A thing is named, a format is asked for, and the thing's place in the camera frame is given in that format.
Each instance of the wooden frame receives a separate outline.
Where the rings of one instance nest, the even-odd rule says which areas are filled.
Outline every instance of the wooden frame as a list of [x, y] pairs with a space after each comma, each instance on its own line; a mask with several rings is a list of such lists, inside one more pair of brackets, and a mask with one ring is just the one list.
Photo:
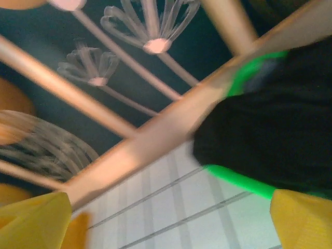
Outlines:
[[[227, 23], [236, 20], [235, 23], [242, 30], [245, 27], [251, 27], [247, 18], [240, 18], [244, 12], [236, 4], [238, 4], [237, 1], [203, 0], [203, 6], [208, 13], [211, 6], [220, 5], [216, 9], [233, 8], [234, 15], [221, 18], [211, 11], [211, 18], [230, 48], [240, 55], [231, 59], [203, 80], [199, 86], [186, 93], [180, 101], [170, 105], [158, 117], [137, 130], [24, 51], [0, 37], [0, 60], [107, 128], [127, 137], [77, 177], [57, 187], [68, 193], [74, 209], [101, 195], [189, 139], [211, 108], [223, 99], [234, 72], [244, 62], [268, 52], [303, 46], [332, 34], [330, 0], [312, 0], [256, 41], [253, 41], [255, 36], [250, 30], [240, 34], [238, 30], [232, 31], [227, 26]], [[237, 42], [241, 36], [244, 36], [244, 41], [246, 40], [243, 44]], [[7, 168], [6, 164], [1, 165], [5, 167], [0, 167], [0, 171], [11, 174], [11, 169]]]

